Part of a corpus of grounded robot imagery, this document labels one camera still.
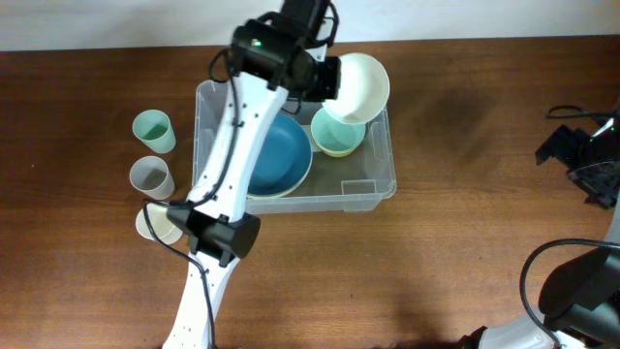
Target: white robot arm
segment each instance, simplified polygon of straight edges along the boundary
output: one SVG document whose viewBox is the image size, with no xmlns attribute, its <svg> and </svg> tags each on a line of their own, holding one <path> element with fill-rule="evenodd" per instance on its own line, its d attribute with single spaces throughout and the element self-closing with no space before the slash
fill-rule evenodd
<svg viewBox="0 0 620 349">
<path fill-rule="evenodd" d="M 332 20 L 325 18 L 329 8 Z M 245 213 L 245 202 L 269 126 L 291 97 L 321 102 L 337 96 L 340 60 L 326 57 L 337 26 L 338 15 L 328 0 L 287 0 L 280 13 L 238 27 L 232 57 L 225 52 L 231 79 L 215 142 L 187 201 L 168 210 L 169 219 L 190 236 L 191 258 L 207 270 L 213 318 L 260 228 L 260 220 Z M 190 264 L 164 348 L 208 348 L 213 342 L 209 320 L 201 273 Z"/>
</svg>

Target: white bowl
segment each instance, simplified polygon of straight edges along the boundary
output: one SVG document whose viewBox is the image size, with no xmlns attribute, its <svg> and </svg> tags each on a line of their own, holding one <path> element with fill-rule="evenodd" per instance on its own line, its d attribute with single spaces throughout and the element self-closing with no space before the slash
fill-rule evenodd
<svg viewBox="0 0 620 349">
<path fill-rule="evenodd" d="M 384 66 L 364 53 L 340 57 L 338 99 L 323 102 L 325 111 L 346 124 L 371 121 L 388 103 L 389 77 Z"/>
</svg>

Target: clear plastic bin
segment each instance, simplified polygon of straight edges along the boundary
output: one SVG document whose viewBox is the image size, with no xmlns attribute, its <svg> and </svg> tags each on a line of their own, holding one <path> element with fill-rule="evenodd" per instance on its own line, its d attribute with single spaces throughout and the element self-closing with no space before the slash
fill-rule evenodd
<svg viewBox="0 0 620 349">
<path fill-rule="evenodd" d="M 222 119 L 227 86 L 205 81 L 196 93 L 196 131 L 194 139 L 193 183 L 202 173 L 211 151 L 218 124 Z M 285 109 L 294 111 L 297 102 L 289 102 Z M 321 108 L 320 103 L 303 103 L 294 115 L 312 142 L 310 122 Z M 396 192 L 396 173 L 391 152 L 388 111 L 383 110 L 366 125 L 366 138 L 349 156 L 332 158 L 313 144 L 310 173 L 293 193 L 284 198 L 248 199 L 246 210 L 251 214 L 344 210 L 368 211 L 381 200 Z"/>
</svg>

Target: light green cup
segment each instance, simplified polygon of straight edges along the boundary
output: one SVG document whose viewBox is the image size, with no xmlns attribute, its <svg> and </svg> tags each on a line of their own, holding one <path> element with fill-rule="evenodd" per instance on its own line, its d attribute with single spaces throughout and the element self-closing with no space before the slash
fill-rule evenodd
<svg viewBox="0 0 620 349">
<path fill-rule="evenodd" d="M 133 130 L 139 140 L 158 154 L 170 152 L 176 145 L 171 120 L 163 111 L 141 112 L 134 119 Z"/>
</svg>

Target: wood grain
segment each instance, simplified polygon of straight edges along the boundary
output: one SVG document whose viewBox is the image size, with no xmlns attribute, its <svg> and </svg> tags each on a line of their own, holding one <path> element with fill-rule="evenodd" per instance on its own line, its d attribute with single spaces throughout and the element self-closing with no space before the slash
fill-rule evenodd
<svg viewBox="0 0 620 349">
<path fill-rule="evenodd" d="M 164 342 L 187 266 L 134 229 L 141 194 L 128 171 L 151 152 L 131 123 L 146 109 L 170 116 L 178 145 L 163 158 L 184 196 L 195 90 L 217 49 L 0 53 L 0 347 Z M 614 105 L 620 37 L 351 44 L 331 54 L 352 51 L 390 75 L 398 191 L 367 213 L 263 216 L 218 315 L 221 347 L 456 340 L 523 313 L 517 277 L 539 244 L 605 236 L 611 212 L 583 205 L 565 169 L 537 167 L 534 151 L 560 125 L 543 119 L 549 107 Z M 531 299 L 582 251 L 542 256 Z"/>
</svg>

